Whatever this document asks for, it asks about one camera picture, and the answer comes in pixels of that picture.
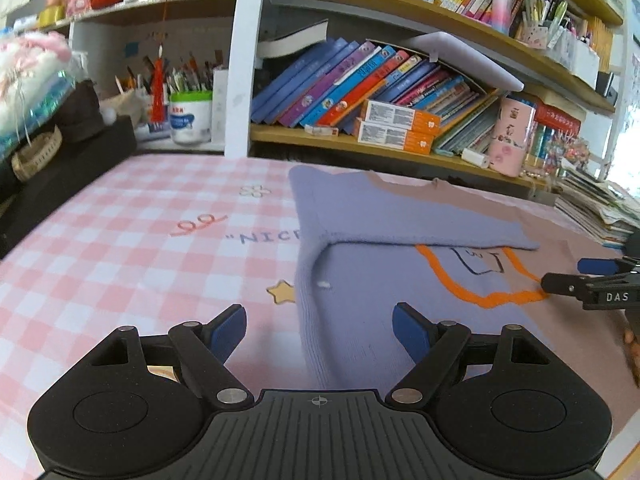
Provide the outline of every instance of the white tub with green rim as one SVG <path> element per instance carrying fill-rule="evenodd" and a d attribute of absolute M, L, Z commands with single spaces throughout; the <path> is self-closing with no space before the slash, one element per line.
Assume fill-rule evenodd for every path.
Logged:
<path fill-rule="evenodd" d="M 171 94 L 169 122 L 176 144 L 193 145 L 211 140 L 212 91 Z"/>

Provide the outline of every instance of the green lid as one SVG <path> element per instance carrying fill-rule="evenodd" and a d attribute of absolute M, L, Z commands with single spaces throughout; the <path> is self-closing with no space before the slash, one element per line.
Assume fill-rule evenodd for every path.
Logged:
<path fill-rule="evenodd" d="M 192 103 L 195 101 L 211 101 L 213 92 L 211 90 L 195 91 L 195 92 L 176 92 L 171 94 L 170 101 L 172 103 Z"/>

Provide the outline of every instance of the tablecloth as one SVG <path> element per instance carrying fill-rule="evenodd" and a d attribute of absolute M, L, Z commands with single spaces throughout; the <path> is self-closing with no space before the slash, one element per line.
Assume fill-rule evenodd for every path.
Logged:
<path fill-rule="evenodd" d="M 287 179 L 293 165 L 207 155 L 130 158 L 2 261 L 2 480 L 42 472 L 26 434 L 31 406 L 117 326 L 166 333 L 241 303 L 247 334 L 227 367 L 255 395 L 312 384 L 292 288 L 300 236 Z M 575 228 L 552 208 L 482 194 Z"/>

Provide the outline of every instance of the blue label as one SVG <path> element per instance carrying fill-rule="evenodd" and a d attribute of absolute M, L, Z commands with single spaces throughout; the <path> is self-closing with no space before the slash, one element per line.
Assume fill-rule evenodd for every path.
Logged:
<path fill-rule="evenodd" d="M 193 120 L 195 119 L 195 115 L 187 114 L 187 115 L 171 115 L 169 120 L 171 122 L 171 127 L 174 130 L 183 130 L 185 128 L 192 129 L 193 128 Z"/>

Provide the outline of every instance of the orange and white box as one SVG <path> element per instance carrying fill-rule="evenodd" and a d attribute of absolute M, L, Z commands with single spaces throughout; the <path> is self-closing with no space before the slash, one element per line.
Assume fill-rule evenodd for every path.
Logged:
<path fill-rule="evenodd" d="M 366 123 L 402 128 L 430 136 L 440 133 L 438 116 L 391 103 L 366 100 L 360 110 L 360 118 Z"/>
<path fill-rule="evenodd" d="M 356 119 L 358 142 L 429 155 L 435 136 Z"/>

